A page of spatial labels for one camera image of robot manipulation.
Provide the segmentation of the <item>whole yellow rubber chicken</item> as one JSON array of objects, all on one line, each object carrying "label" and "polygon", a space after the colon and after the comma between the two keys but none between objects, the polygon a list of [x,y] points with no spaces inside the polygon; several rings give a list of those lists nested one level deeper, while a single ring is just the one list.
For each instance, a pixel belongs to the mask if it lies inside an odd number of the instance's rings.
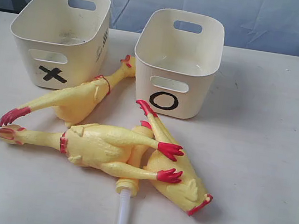
[{"label": "whole yellow rubber chicken", "polygon": [[129,129],[98,123],[71,126],[63,133],[37,132],[19,125],[0,126],[0,139],[9,144],[32,144],[51,147],[64,154],[75,165],[93,167],[120,178],[158,180],[179,183],[183,173],[175,168],[149,172],[128,164],[131,150],[144,145],[176,161],[182,147],[159,142]]}]

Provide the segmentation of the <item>chicken head with white tube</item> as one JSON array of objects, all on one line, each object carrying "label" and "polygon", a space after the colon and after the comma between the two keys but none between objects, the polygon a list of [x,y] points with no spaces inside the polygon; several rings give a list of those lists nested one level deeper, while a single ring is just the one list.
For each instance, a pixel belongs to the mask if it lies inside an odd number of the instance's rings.
[{"label": "chicken head with white tube", "polygon": [[[141,167],[141,159],[148,150],[148,146],[136,145],[131,149],[128,165]],[[116,224],[128,224],[130,216],[131,197],[135,197],[139,191],[139,180],[131,178],[120,178],[116,181],[116,192],[119,196],[119,211]]]}]

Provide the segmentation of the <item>headless rubber chicken body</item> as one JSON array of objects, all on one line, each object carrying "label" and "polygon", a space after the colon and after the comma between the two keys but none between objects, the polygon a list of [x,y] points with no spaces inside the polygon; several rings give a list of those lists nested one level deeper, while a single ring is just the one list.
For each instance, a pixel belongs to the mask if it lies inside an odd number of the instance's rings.
[{"label": "headless rubber chicken body", "polygon": [[[136,100],[153,131],[155,140],[158,142],[179,143],[173,138],[158,115],[152,110],[145,100]],[[154,151],[143,168],[147,171],[169,171],[171,176],[182,172],[182,175],[175,177],[180,180],[178,183],[165,183],[158,180],[151,180],[152,185],[166,198],[175,203],[189,216],[211,203],[213,196],[206,190],[203,181],[197,176],[186,151],[182,150],[182,156],[176,157],[176,161],[171,161],[163,153]]]}]

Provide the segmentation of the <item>white bin marked O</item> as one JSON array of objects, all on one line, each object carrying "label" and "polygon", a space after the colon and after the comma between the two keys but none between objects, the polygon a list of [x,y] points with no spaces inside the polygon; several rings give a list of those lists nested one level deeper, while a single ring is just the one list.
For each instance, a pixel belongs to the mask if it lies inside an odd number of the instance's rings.
[{"label": "white bin marked O", "polygon": [[135,46],[136,98],[159,114],[196,116],[220,67],[224,39],[215,18],[170,8],[154,12]]}]

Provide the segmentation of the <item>white bin marked X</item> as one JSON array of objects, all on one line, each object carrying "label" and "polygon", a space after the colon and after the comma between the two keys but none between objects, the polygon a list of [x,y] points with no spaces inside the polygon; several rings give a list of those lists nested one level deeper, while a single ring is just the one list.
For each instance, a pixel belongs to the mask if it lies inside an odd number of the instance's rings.
[{"label": "white bin marked X", "polygon": [[10,29],[33,84],[64,89],[95,77],[107,53],[110,0],[31,0]]}]

